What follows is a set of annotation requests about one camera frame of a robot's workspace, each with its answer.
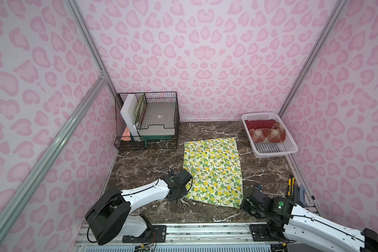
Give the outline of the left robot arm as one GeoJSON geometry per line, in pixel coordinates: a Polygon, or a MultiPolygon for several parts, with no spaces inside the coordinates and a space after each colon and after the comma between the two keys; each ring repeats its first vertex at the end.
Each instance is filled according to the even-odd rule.
{"type": "Polygon", "coordinates": [[[192,185],[193,176],[182,170],[134,189],[110,187],[85,215],[87,241],[101,246],[121,235],[123,243],[138,243],[139,251],[165,242],[165,225],[153,225],[145,216],[132,212],[155,201],[177,201],[188,195],[192,185]]]}

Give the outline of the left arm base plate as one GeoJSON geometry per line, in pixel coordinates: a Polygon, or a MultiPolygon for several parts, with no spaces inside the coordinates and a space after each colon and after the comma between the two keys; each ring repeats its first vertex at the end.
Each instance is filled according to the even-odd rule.
{"type": "Polygon", "coordinates": [[[123,236],[123,243],[164,243],[166,240],[167,226],[166,225],[152,225],[148,227],[143,234],[138,237],[123,236]]]}

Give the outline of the red plaid skirt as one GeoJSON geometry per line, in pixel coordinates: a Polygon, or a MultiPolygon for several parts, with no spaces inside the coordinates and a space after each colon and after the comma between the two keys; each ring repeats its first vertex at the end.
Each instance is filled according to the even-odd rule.
{"type": "Polygon", "coordinates": [[[285,127],[278,122],[271,128],[250,129],[249,134],[254,143],[281,143],[287,136],[285,127]]]}

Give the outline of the green lemon print skirt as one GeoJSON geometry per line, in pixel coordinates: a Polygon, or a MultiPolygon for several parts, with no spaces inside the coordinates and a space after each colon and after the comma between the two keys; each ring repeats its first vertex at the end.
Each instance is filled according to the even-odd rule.
{"type": "Polygon", "coordinates": [[[193,176],[188,198],[238,209],[244,198],[243,176],[234,138],[184,143],[183,168],[193,176]]]}

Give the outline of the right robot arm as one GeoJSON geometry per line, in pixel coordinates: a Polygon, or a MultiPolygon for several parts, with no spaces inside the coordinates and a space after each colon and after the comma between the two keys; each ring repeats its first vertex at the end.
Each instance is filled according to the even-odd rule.
{"type": "Polygon", "coordinates": [[[377,232],[339,225],[288,198],[271,198],[256,187],[244,191],[240,207],[250,216],[266,219],[263,236],[277,242],[297,241],[322,252],[378,252],[377,232]]]}

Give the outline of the red polka dot skirt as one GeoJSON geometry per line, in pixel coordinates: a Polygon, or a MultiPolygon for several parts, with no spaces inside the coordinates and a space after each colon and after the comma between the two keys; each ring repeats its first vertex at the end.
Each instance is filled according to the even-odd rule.
{"type": "Polygon", "coordinates": [[[245,120],[245,125],[248,130],[251,129],[271,129],[276,123],[274,119],[270,120],[245,120]]]}

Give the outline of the white plastic basket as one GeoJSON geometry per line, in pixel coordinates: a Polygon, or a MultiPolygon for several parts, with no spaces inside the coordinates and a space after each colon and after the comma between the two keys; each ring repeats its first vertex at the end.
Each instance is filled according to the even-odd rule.
{"type": "Polygon", "coordinates": [[[285,124],[282,122],[278,114],[274,112],[253,112],[242,115],[242,121],[245,127],[245,131],[249,138],[251,147],[257,158],[277,157],[284,156],[298,152],[298,147],[292,138],[290,132],[287,130],[285,124]],[[254,143],[249,134],[249,130],[245,125],[245,120],[270,120],[274,119],[276,122],[283,125],[286,129],[287,136],[284,142],[281,143],[254,143]]]}

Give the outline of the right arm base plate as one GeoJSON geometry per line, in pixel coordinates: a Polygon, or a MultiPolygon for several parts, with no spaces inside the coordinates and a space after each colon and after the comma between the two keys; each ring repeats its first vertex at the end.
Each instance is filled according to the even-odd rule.
{"type": "Polygon", "coordinates": [[[285,237],[282,228],[273,223],[249,225],[253,241],[283,241],[285,237]]]}

